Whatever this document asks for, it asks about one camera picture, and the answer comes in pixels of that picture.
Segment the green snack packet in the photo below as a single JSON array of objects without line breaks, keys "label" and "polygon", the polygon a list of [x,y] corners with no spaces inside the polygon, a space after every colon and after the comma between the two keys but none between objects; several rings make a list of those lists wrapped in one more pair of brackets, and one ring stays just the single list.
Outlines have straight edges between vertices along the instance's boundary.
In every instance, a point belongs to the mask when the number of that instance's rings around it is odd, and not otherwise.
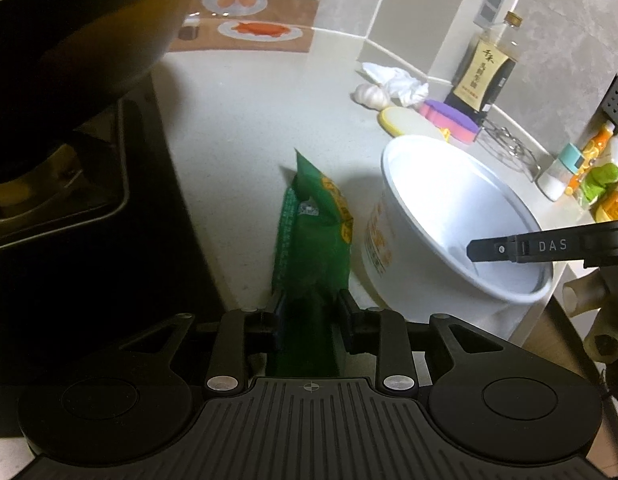
[{"label": "green snack packet", "polygon": [[277,226],[272,290],[277,342],[268,373],[280,378],[336,377],[344,359],[337,294],[349,285],[353,218],[332,179],[296,155]]}]

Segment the pink purple sponge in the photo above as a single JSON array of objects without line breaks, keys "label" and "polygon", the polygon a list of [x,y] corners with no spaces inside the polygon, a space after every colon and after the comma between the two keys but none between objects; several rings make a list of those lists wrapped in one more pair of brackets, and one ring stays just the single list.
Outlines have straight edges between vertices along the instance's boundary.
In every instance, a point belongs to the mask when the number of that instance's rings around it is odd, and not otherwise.
[{"label": "pink purple sponge", "polygon": [[467,115],[443,102],[425,100],[420,114],[439,129],[448,129],[453,139],[464,144],[472,144],[480,130]]}]

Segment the yellow plastic lid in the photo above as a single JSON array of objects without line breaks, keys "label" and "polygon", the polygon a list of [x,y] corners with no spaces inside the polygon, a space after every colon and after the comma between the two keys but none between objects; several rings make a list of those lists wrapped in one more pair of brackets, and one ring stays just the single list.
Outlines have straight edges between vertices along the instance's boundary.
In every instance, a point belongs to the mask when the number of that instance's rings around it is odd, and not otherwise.
[{"label": "yellow plastic lid", "polygon": [[386,107],[385,110],[379,112],[377,120],[379,125],[394,138],[417,134],[418,136],[430,136],[433,139],[443,139],[443,133],[439,128],[411,108]]}]

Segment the white tissue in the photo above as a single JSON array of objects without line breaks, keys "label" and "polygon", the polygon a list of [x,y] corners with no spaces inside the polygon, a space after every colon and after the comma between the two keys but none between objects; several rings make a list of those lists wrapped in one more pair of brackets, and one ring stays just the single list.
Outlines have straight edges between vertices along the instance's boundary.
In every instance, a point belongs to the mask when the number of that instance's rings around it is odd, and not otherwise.
[{"label": "white tissue", "polygon": [[383,88],[390,99],[403,107],[420,107],[428,98],[429,84],[402,68],[362,62],[361,70],[369,81]]}]

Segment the garlic bulb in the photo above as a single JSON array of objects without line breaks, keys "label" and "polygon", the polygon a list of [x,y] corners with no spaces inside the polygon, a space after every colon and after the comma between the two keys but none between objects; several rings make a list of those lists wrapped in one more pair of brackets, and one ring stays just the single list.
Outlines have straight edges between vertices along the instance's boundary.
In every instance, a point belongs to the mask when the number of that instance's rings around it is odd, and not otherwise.
[{"label": "garlic bulb", "polygon": [[357,104],[360,104],[369,110],[385,110],[391,105],[391,98],[388,92],[377,84],[359,84],[359,86],[353,90],[352,99]]}]

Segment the yellow sauce bottle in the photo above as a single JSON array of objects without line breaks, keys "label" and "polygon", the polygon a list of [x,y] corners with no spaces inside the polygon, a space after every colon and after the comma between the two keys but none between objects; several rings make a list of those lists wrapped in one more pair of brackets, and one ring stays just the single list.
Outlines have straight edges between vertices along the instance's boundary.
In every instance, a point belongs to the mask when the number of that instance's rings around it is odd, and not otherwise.
[{"label": "yellow sauce bottle", "polygon": [[594,219],[596,222],[609,222],[618,220],[618,183],[601,201],[596,208]]}]

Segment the green vegetable bag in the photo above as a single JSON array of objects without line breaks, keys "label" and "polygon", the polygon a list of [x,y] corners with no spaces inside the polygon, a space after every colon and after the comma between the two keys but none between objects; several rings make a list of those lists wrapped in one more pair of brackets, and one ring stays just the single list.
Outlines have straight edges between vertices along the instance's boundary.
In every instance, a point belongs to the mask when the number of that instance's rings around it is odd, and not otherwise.
[{"label": "green vegetable bag", "polygon": [[616,183],[618,183],[618,136],[613,136],[580,184],[580,206],[588,209]]}]

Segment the salt shaker teal lid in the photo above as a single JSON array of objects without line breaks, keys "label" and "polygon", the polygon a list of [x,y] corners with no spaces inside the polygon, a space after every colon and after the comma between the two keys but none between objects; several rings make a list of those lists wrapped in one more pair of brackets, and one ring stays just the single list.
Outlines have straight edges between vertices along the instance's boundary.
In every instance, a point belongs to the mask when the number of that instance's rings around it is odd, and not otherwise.
[{"label": "salt shaker teal lid", "polygon": [[571,178],[578,174],[583,162],[584,156],[579,148],[572,143],[566,144],[550,167],[540,174],[537,187],[548,200],[556,202],[565,193]]}]

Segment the orange juice bottle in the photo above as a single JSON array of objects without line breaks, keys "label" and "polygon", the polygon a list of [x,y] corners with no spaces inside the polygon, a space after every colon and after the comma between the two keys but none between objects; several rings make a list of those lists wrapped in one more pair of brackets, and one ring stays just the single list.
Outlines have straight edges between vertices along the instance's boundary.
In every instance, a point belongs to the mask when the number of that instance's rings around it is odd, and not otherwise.
[{"label": "orange juice bottle", "polygon": [[574,194],[574,191],[579,188],[582,180],[591,169],[594,160],[604,152],[608,141],[612,138],[612,135],[615,132],[615,128],[616,126],[613,122],[606,120],[606,122],[604,122],[601,126],[601,129],[598,130],[598,133],[586,144],[582,151],[583,164],[567,184],[567,188],[565,190],[566,195]]}]

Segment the black gas stove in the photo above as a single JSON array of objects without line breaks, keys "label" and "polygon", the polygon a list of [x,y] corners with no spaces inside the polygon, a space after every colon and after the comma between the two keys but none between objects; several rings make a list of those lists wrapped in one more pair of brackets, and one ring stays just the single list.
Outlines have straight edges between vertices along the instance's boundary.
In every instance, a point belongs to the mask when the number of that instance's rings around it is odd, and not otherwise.
[{"label": "black gas stove", "polygon": [[165,431],[195,402],[223,305],[168,153],[152,81],[72,141],[77,222],[0,247],[0,439]]}]

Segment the soy sauce bottle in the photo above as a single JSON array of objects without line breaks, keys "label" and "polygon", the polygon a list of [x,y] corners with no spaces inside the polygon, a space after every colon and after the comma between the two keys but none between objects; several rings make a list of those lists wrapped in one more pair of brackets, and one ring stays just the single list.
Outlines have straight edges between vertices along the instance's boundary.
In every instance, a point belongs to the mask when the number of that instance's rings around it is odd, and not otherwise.
[{"label": "soy sauce bottle", "polygon": [[445,103],[478,126],[487,118],[519,58],[518,32],[522,18],[508,11],[504,21],[476,35],[452,79]]}]

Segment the black wok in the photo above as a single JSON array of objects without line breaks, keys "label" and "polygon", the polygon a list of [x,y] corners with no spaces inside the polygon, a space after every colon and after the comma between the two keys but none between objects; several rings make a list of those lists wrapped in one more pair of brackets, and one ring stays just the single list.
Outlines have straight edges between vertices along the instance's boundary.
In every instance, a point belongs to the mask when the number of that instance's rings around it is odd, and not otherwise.
[{"label": "black wok", "polygon": [[166,53],[191,0],[0,0],[0,122],[83,122]]}]

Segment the cartoon chef wall sticker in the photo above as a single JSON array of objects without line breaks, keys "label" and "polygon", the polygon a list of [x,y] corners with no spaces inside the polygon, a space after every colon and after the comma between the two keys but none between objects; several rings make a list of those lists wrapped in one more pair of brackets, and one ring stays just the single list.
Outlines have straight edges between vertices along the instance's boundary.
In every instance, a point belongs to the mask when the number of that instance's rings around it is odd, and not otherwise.
[{"label": "cartoon chef wall sticker", "polygon": [[168,50],[260,48],[305,52],[315,0],[191,0]]}]

